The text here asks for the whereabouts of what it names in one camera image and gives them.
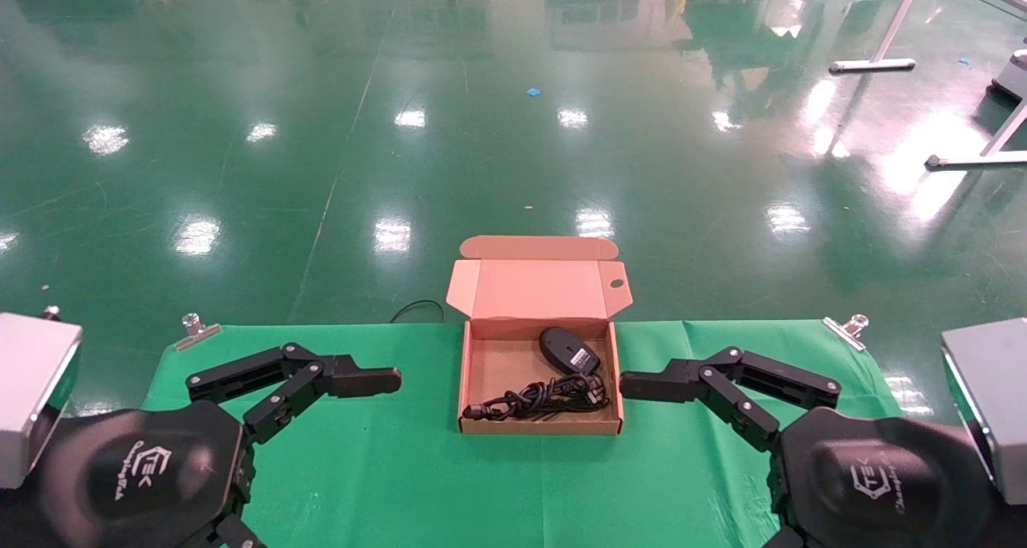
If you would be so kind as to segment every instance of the logo on robot base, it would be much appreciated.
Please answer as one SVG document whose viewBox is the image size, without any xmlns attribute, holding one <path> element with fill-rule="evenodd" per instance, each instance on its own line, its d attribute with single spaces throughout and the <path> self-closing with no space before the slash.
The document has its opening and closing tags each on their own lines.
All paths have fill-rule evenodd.
<svg viewBox="0 0 1027 548">
<path fill-rule="evenodd" d="M 128 456 L 121 461 L 121 471 L 118 472 L 118 487 L 114 491 L 115 502 L 125 496 L 129 472 L 132 476 L 143 475 L 136 487 L 151 487 L 153 486 L 152 477 L 163 474 L 164 470 L 167 469 L 167 460 L 172 457 L 172 453 L 159 445 L 151 446 L 145 452 L 139 452 L 139 448 L 144 445 L 146 442 L 140 439 L 132 444 L 131 449 L 128 449 Z"/>
<path fill-rule="evenodd" d="M 902 480 L 896 473 L 895 464 L 888 460 L 887 454 L 879 453 L 879 466 L 871 466 L 870 460 L 858 458 L 858 464 L 848 467 L 852 474 L 852 486 L 867 495 L 870 500 L 877 500 L 895 490 L 896 511 L 906 513 L 906 497 L 902 492 Z"/>
</svg>

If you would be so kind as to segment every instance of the black cable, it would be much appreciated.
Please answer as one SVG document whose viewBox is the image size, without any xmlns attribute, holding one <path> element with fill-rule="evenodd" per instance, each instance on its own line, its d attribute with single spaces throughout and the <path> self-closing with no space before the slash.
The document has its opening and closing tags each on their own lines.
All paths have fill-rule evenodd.
<svg viewBox="0 0 1027 548">
<path fill-rule="evenodd" d="M 468 405 L 463 410 L 467 420 L 503 421 L 536 420 L 554 414 L 583 414 L 598 412 L 610 405 L 603 380 L 595 376 L 570 374 L 561 379 L 549 380 L 548 384 L 536 381 L 517 392 L 506 392 L 502 397 L 483 404 Z"/>
<path fill-rule="evenodd" d="M 432 306 L 439 307 L 439 322 L 446 322 L 446 311 L 439 302 L 435 302 L 435 300 L 418 300 L 417 302 L 411 302 L 404 307 L 400 307 L 400 311 L 396 311 L 395 315 L 392 315 L 392 318 L 388 321 L 395 322 L 395 320 L 400 318 L 400 315 L 406 314 L 411 307 L 422 306 L 422 304 L 432 304 Z"/>
</svg>

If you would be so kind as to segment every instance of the gray metal box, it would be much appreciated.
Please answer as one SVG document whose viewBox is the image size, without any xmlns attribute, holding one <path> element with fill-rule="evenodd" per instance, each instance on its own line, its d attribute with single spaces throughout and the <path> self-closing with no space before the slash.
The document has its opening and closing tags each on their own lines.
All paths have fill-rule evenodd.
<svg viewBox="0 0 1027 548">
<path fill-rule="evenodd" d="M 949 388 L 991 479 L 1027 504 L 1027 318 L 942 334 Z"/>
<path fill-rule="evenodd" d="M 75 386 L 79 325 L 0 313 L 0 488 L 22 485 Z"/>
</svg>

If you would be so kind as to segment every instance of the metal binder clip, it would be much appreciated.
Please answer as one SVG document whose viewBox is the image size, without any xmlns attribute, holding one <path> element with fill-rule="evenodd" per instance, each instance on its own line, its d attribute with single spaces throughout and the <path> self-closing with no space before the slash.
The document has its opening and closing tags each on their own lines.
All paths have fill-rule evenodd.
<svg viewBox="0 0 1027 548">
<path fill-rule="evenodd" d="M 870 318 L 867 315 L 854 314 L 845 324 L 839 324 L 833 318 L 824 318 L 824 324 L 828 325 L 831 331 L 836 332 L 845 343 L 849 344 L 853 350 L 866 350 L 867 347 L 863 345 L 863 341 L 860 341 L 859 337 L 863 332 L 863 329 L 866 329 L 870 325 Z"/>
<path fill-rule="evenodd" d="M 189 336 L 175 344 L 176 351 L 183 351 L 185 348 L 191 348 L 195 346 L 195 344 L 198 344 L 201 341 L 206 340 L 208 337 L 215 336 L 217 332 L 221 331 L 220 322 L 216 322 L 214 325 L 203 325 L 203 322 L 200 321 L 199 315 L 197 314 L 183 315 L 182 325 L 186 328 L 186 332 Z"/>
</svg>

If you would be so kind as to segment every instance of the robotic arm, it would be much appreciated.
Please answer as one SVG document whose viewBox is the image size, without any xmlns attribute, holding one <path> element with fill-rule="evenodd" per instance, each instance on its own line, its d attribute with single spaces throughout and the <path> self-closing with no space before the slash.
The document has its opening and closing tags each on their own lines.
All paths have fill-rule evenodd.
<svg viewBox="0 0 1027 548">
<path fill-rule="evenodd" d="M 732 382 L 807 409 L 779 423 Z M 1027 506 L 1004 502 L 961 428 L 838 414 L 841 387 L 763 355 L 725 348 L 623 373 L 625 398 L 703 402 L 770 453 L 770 507 L 782 530 L 764 548 L 1024 548 Z"/>
<path fill-rule="evenodd" d="M 280 381 L 242 423 L 218 405 Z M 182 409 L 61 420 L 25 481 L 0 490 L 2 545 L 263 547 L 240 519 L 254 445 L 322 395 L 390 393 L 401 383 L 398 369 L 363 369 L 349 355 L 286 344 L 194 374 Z"/>
</svg>

